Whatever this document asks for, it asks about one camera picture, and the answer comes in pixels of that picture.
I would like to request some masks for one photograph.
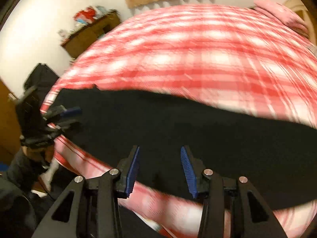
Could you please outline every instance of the red object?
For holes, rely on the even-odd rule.
[[[82,19],[85,22],[91,24],[94,21],[95,15],[96,15],[96,11],[90,6],[90,7],[87,7],[84,11],[77,12],[74,16],[74,20]]]
[[[282,23],[250,9],[183,5],[151,10],[126,20],[78,57],[52,87],[42,110],[62,88],[96,85],[101,90],[172,94],[316,128],[317,58],[306,48],[309,44]],[[63,136],[55,147],[58,161],[86,178],[110,169]],[[178,238],[197,236],[198,204],[138,182],[130,198],[119,202],[175,230]],[[308,213],[298,212],[298,207],[275,212],[289,238],[304,232],[317,201],[308,207]]]

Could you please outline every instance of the blue gripper pad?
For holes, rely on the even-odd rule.
[[[80,107],[72,107],[72,108],[67,109],[63,113],[61,113],[61,118],[62,117],[74,116],[74,115],[77,115],[77,114],[80,114],[80,113],[81,113],[81,108]]]
[[[125,194],[127,197],[130,196],[130,193],[132,193],[133,191],[133,187],[134,187],[134,183],[135,180],[137,178],[137,172],[139,169],[139,149],[140,147],[137,147],[137,151],[134,154],[132,163],[131,163],[131,167],[129,169],[129,173],[126,177],[126,190],[125,190]]]
[[[196,175],[185,147],[182,147],[180,150],[180,159],[182,161],[189,192],[193,195],[193,198],[196,199],[198,196]]]

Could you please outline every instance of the wooden door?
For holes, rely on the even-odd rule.
[[[0,80],[0,162],[10,164],[20,148],[20,125],[9,94],[15,96]]]

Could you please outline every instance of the black bag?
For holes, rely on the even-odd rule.
[[[38,63],[24,83],[24,90],[32,86],[37,87],[37,95],[42,105],[47,93],[58,80],[59,76],[45,63]]]

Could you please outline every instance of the pink pillow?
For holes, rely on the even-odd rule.
[[[307,28],[306,23],[291,9],[279,3],[270,0],[255,0],[254,4],[262,9],[267,10],[278,18],[284,25],[288,27],[295,27],[296,23],[302,24]]]
[[[264,14],[265,16],[269,17],[270,19],[280,21],[277,17],[275,17],[273,14],[271,14],[269,11],[267,11],[267,10],[265,10],[265,9],[262,9],[262,8],[260,8],[260,7],[258,7],[258,6],[256,6],[254,9],[255,9],[256,11],[258,11],[258,12]],[[288,26],[288,27],[289,27],[290,29],[294,30],[295,32],[298,32],[298,30],[301,30],[301,33],[300,33],[301,35],[302,35],[302,32],[305,33],[306,35],[309,34],[308,29],[307,29],[304,25],[302,25],[302,24],[300,24],[300,23],[298,23],[298,22],[294,22],[294,23],[292,24],[292,26]]]
[[[309,39],[309,36],[307,33],[303,32],[301,29],[298,29],[298,28],[292,28],[293,31],[295,31],[296,33],[298,33],[299,35],[303,36],[303,37],[306,37]]]

